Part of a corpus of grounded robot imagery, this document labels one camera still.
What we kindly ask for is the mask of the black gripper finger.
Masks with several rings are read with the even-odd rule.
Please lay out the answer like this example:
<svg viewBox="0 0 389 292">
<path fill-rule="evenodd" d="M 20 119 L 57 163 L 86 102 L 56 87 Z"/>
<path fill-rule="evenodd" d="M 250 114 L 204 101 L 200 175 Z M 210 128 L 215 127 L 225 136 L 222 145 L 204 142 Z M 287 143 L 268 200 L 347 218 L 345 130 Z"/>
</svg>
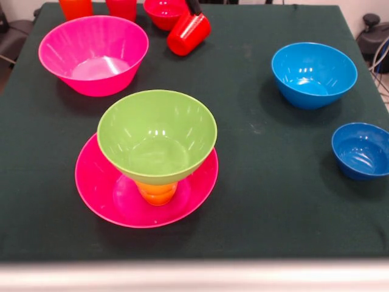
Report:
<svg viewBox="0 0 389 292">
<path fill-rule="evenodd" d="M 185 0 L 186 5 L 192 15 L 200 15 L 202 13 L 199 0 Z"/>
</svg>

